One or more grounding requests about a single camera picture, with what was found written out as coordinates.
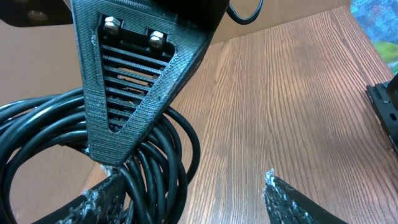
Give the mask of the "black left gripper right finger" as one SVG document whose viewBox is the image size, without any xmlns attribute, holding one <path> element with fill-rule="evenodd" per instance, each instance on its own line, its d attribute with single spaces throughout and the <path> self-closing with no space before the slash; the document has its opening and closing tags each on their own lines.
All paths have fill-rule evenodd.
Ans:
<svg viewBox="0 0 398 224">
<path fill-rule="evenodd" d="M 271 224 L 345 224 L 291 185 L 266 172 L 263 199 Z"/>
</svg>

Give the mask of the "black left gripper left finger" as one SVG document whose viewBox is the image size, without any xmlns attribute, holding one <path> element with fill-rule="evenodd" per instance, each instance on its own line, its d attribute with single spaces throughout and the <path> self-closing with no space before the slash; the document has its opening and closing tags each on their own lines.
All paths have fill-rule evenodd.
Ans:
<svg viewBox="0 0 398 224">
<path fill-rule="evenodd" d="M 124 223 L 126 182 L 114 173 L 62 208 L 37 220 L 34 224 L 102 224 Z"/>
</svg>

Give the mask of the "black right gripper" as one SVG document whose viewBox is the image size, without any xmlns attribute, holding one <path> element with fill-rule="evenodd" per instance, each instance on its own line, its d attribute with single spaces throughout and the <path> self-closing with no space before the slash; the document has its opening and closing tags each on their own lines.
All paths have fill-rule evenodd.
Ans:
<svg viewBox="0 0 398 224">
<path fill-rule="evenodd" d="M 154 2 L 206 30 L 217 29 L 229 6 L 229 0 L 154 0 Z"/>
</svg>

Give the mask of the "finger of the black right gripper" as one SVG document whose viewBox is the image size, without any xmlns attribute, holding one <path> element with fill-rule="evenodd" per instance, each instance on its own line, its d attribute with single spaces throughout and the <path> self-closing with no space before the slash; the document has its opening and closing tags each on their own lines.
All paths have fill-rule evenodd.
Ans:
<svg viewBox="0 0 398 224">
<path fill-rule="evenodd" d="M 213 37 L 154 1 L 72 1 L 90 158 L 122 164 Z"/>
<path fill-rule="evenodd" d="M 73 23 L 71 10 L 64 0 L 1 0 L 1 20 L 14 27 Z"/>
</svg>

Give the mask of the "colourful cloth at wall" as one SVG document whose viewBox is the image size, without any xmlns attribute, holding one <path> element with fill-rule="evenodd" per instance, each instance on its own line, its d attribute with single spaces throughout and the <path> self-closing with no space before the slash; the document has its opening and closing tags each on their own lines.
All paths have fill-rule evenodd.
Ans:
<svg viewBox="0 0 398 224">
<path fill-rule="evenodd" d="M 397 75 L 397 0 L 351 0 L 350 11 Z"/>
</svg>

